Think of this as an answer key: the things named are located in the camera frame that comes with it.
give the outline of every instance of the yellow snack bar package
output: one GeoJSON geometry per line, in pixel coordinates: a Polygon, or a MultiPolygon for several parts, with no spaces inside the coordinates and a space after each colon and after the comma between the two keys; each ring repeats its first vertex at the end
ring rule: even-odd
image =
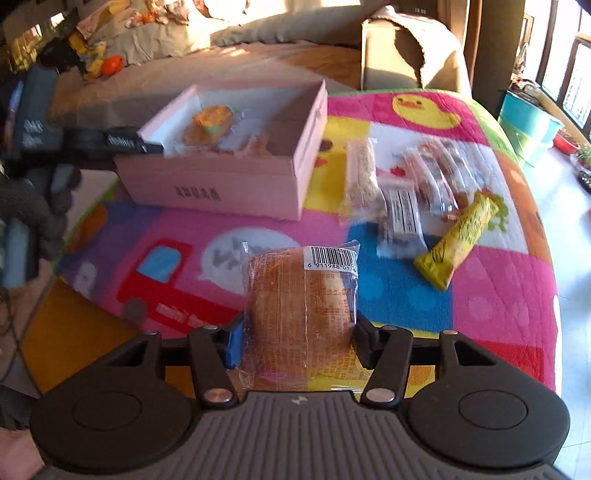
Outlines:
{"type": "Polygon", "coordinates": [[[414,266],[439,291],[446,291],[456,269],[472,251],[499,207],[482,192],[430,252],[417,257],[414,266]]]}

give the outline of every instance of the pink box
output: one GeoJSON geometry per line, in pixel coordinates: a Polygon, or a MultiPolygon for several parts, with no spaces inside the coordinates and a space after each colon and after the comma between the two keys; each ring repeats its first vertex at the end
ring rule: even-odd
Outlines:
{"type": "Polygon", "coordinates": [[[194,85],[139,131],[145,141],[161,143],[164,156],[118,157],[119,177],[143,205],[299,220],[327,100],[324,80],[194,85]],[[191,116],[212,105],[228,105],[243,117],[221,140],[221,150],[239,149],[250,135],[265,133],[273,155],[176,153],[191,116]]]}

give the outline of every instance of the barcode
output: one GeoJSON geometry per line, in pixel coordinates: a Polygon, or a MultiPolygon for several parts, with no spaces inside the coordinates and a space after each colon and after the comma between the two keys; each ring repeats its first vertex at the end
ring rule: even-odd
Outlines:
{"type": "Polygon", "coordinates": [[[357,274],[357,253],[346,248],[305,247],[304,269],[357,274]]]}
{"type": "Polygon", "coordinates": [[[409,190],[389,190],[390,210],[392,215],[392,232],[417,233],[415,212],[409,190]]]}

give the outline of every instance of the teal bucket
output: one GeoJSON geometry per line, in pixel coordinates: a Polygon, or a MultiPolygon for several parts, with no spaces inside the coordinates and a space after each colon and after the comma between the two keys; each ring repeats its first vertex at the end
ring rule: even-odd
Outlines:
{"type": "Polygon", "coordinates": [[[509,138],[513,150],[515,150],[520,167],[523,167],[526,162],[535,167],[539,160],[544,156],[544,153],[552,147],[554,137],[552,137],[550,142],[536,140],[514,127],[503,117],[499,118],[499,124],[505,131],[507,138],[509,138]]]}
{"type": "Polygon", "coordinates": [[[507,92],[500,117],[514,128],[543,144],[552,142],[564,124],[527,100],[507,92]]]}

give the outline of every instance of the gray ribbed panel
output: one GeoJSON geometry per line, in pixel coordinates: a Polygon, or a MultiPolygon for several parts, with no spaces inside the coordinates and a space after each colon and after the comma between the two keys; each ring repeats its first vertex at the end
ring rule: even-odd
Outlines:
{"type": "Polygon", "coordinates": [[[203,416],[169,457],[118,475],[54,467],[42,480],[565,480],[550,466],[491,475],[459,470],[415,444],[397,417],[361,407],[347,392],[250,393],[229,411],[203,416]]]}

